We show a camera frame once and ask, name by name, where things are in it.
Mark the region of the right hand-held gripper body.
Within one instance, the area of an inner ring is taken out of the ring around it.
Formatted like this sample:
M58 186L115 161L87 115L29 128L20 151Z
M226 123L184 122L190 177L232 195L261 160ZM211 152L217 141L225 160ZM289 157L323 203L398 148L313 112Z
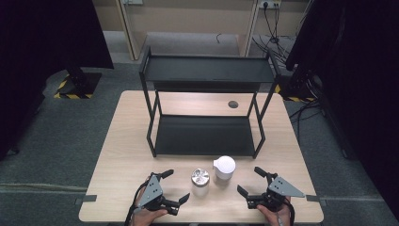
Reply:
M304 198L305 194L280 176L272 179L266 191L261 195L246 195L247 208L255 209L258 205L269 211L278 212L287 197Z

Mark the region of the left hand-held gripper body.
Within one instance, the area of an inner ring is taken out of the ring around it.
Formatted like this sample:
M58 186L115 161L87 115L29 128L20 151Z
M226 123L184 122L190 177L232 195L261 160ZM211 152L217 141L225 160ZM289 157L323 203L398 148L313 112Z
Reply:
M163 189L160 186L160 180L163 179L162 174L152 174L150 180L145 184L145 190L138 201L136 207L147 209L149 211L166 210L170 215L176 216L179 211L180 204L170 201L163 195Z

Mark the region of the small silver metal cup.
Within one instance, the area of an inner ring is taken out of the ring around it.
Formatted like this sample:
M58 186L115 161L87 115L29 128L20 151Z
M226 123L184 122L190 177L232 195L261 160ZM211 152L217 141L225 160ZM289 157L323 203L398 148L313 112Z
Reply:
M191 174L192 191L198 197L208 193L210 174L206 169L194 169Z

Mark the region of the white cup with lid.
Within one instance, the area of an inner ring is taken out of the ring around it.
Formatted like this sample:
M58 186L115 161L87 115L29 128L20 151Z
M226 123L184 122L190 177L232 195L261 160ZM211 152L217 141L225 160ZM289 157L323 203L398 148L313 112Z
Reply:
M218 186L223 186L232 178L236 163L232 157L223 155L213 161L213 169L215 171L215 183Z

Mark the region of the black two-tier metal rack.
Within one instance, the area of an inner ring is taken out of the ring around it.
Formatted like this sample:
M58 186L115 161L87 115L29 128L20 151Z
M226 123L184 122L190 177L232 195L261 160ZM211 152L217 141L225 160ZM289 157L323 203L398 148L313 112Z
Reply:
M173 56L145 49L139 67L154 157L255 158L265 142L263 116L279 82L273 55ZM230 108L229 101L239 106Z

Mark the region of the person's left hand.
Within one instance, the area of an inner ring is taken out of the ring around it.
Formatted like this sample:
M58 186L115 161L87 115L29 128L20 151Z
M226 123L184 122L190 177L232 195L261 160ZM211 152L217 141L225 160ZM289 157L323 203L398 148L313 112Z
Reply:
M134 207L136 203L141 199L145 186L140 186L140 189L136 192L134 198ZM133 213L128 220L128 226L150 226L153 221L160 218L168 213L167 210L161 209L157 211L149 211L147 209L141 209L137 213Z

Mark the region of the person's right hand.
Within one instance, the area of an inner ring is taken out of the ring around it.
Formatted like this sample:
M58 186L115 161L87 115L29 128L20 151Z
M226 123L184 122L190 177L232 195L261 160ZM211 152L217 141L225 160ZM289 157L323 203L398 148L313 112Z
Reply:
M292 214L288 205L284 204L278 212L272 212L262 205L258 205L257 209L270 226L291 226Z

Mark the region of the grey tape piece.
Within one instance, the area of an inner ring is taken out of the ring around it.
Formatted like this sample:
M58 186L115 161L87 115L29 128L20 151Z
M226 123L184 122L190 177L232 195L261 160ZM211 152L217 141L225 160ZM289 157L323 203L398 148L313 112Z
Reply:
M306 195L307 202L318 202L321 206L327 206L327 201L317 195Z

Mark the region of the black metal stand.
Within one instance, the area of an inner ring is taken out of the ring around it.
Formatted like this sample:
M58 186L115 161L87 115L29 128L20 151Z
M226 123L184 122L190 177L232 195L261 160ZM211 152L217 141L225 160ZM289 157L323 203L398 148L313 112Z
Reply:
M311 102L316 99L304 83L298 86L292 85L291 78L291 75L283 74L279 78L279 82L275 89L275 92L284 100L293 102Z
M100 81L101 73L78 73L67 74L60 83L55 98L65 99L90 99Z

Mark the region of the black curtain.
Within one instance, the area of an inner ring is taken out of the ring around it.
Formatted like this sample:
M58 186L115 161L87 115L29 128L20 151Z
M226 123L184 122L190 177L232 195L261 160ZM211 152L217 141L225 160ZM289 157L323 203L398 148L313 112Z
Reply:
M0 0L0 161L54 73L113 62L92 0Z
M313 0L286 61L314 76L345 149L399 220L399 0Z

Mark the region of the beige wooden partition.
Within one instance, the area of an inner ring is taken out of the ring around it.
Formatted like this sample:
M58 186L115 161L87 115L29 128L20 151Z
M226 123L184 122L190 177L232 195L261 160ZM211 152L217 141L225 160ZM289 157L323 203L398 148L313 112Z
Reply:
M124 33L137 60L151 32L227 34L248 55L258 0L92 0L104 31Z

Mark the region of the white wall power outlet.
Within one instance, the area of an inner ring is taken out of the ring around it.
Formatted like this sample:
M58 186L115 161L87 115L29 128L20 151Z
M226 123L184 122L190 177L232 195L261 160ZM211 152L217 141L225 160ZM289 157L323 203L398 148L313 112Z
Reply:
M277 9L280 5L281 0L260 0L259 8Z

